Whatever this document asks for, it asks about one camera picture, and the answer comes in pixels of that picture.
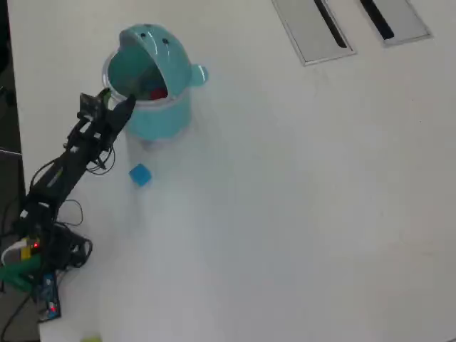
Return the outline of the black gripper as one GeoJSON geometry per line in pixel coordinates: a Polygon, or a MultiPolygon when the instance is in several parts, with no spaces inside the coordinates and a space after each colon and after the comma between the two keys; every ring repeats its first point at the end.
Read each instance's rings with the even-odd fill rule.
{"type": "Polygon", "coordinates": [[[113,110],[108,110],[111,97],[109,88],[102,89],[98,94],[100,115],[82,114],[84,120],[81,135],[93,152],[103,152],[109,149],[115,138],[113,132],[119,133],[128,123],[135,109],[136,97],[131,94],[124,101],[118,103],[113,110]]]}

